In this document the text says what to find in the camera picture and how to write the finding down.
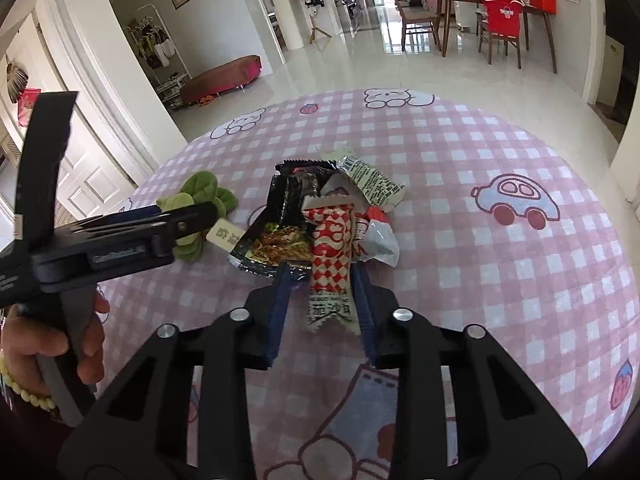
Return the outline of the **person's left hand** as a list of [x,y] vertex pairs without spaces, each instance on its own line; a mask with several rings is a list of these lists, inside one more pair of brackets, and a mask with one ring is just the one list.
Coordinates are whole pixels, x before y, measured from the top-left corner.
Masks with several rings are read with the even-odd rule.
[[[104,377],[103,344],[104,329],[100,316],[111,310],[108,301],[99,293],[94,296],[94,313],[82,338],[82,356],[77,375],[86,385],[94,385]],[[60,356],[68,350],[67,337],[55,328],[45,326],[20,315],[12,306],[1,332],[1,348],[6,368],[12,379],[28,393],[44,398],[50,396],[40,373],[36,356]]]

